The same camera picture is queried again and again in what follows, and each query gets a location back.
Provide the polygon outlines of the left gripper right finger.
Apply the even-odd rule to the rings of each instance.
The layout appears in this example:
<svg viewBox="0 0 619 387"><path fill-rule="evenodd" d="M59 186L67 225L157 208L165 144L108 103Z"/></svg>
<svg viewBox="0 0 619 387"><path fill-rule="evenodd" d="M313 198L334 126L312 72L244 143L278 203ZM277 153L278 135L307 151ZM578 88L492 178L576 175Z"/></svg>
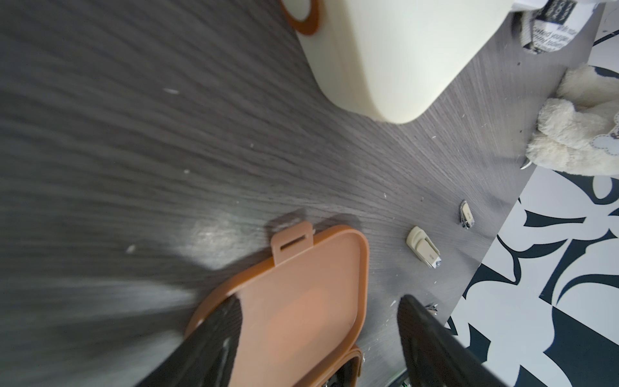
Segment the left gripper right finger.
<svg viewBox="0 0 619 387"><path fill-rule="evenodd" d="M413 296L397 313L401 346L412 386L503 386Z"/></svg>

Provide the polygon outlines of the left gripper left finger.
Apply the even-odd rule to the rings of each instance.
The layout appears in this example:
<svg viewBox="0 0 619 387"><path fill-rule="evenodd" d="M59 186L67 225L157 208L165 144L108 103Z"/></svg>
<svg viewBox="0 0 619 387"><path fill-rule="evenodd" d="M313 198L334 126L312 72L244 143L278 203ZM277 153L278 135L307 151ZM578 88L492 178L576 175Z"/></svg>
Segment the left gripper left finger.
<svg viewBox="0 0 619 387"><path fill-rule="evenodd" d="M138 385L228 386L241 328L241 302L231 296Z"/></svg>

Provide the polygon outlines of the brown nail clipper case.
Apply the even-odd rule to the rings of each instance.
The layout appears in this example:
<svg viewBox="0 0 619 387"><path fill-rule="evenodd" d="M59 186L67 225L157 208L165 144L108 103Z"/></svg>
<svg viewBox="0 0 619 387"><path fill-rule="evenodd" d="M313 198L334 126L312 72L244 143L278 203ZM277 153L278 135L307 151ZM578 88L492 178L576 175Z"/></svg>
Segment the brown nail clipper case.
<svg viewBox="0 0 619 387"><path fill-rule="evenodd" d="M232 386L354 386L368 299L369 246L345 225L301 222L275 234L272 257L235 275L199 305L192 334L227 298L240 300Z"/></svg>

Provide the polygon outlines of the small silver clipper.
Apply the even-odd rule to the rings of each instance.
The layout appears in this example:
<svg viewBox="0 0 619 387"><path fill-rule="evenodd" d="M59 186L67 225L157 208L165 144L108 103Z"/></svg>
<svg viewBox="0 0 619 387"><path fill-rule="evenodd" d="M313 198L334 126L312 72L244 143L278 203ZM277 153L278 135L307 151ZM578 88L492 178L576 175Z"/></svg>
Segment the small silver clipper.
<svg viewBox="0 0 619 387"><path fill-rule="evenodd" d="M475 219L472 210L466 200L462 201L459 206L459 219L463 228L470 229L475 224Z"/></svg>

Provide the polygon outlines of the cream nail clipper case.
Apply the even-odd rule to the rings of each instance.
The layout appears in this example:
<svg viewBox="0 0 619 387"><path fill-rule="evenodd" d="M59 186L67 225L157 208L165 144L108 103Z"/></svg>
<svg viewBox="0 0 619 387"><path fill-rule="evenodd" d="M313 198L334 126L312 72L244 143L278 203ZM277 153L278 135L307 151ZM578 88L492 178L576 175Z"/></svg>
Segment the cream nail clipper case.
<svg viewBox="0 0 619 387"><path fill-rule="evenodd" d="M423 114L501 27L511 1L282 1L335 106L391 124Z"/></svg>

